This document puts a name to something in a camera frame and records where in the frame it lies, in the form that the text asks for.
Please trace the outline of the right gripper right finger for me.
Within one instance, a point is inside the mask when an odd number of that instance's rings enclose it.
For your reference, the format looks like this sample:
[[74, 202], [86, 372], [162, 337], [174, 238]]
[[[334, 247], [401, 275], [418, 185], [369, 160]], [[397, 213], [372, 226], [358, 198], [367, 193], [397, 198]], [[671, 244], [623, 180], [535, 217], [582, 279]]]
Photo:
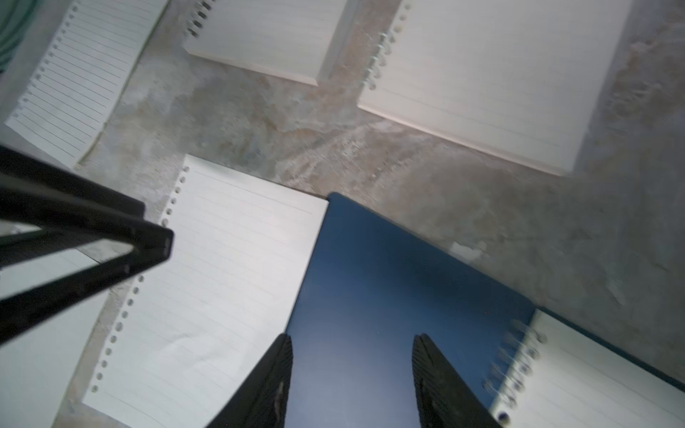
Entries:
[[499, 428], [430, 336], [414, 337], [412, 373], [422, 427]]

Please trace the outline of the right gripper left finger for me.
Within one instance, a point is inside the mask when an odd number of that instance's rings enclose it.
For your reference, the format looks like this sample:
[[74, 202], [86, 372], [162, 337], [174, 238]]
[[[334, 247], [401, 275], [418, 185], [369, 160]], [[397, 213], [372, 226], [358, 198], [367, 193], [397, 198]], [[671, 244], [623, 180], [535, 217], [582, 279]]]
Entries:
[[282, 333], [208, 427], [283, 428], [293, 363], [292, 339]]

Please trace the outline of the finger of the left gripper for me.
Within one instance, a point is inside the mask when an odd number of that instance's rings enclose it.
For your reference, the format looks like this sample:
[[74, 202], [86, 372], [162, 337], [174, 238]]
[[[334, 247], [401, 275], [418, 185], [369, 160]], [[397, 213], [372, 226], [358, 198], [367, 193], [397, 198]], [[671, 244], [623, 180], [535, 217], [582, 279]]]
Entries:
[[1, 146], [1, 172], [140, 219], [146, 212], [139, 200], [5, 146]]
[[1, 176], [1, 342], [10, 342], [122, 281], [166, 262], [174, 234], [144, 205], [103, 201], [28, 178]]

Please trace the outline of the torn lined notebook page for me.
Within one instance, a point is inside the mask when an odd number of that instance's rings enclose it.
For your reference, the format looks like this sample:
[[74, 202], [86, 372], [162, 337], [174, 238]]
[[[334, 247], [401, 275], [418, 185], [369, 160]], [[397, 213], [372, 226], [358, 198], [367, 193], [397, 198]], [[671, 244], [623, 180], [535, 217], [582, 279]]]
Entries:
[[164, 0], [74, 1], [5, 124], [67, 168], [91, 150]]

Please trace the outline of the blue cover notebook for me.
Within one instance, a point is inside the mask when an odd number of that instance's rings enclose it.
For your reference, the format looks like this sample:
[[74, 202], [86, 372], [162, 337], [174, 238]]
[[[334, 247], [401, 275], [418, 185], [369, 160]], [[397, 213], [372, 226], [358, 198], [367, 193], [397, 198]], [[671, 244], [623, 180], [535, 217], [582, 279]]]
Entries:
[[499, 427], [681, 427], [684, 386], [340, 195], [287, 328], [289, 427], [422, 427], [430, 336]]

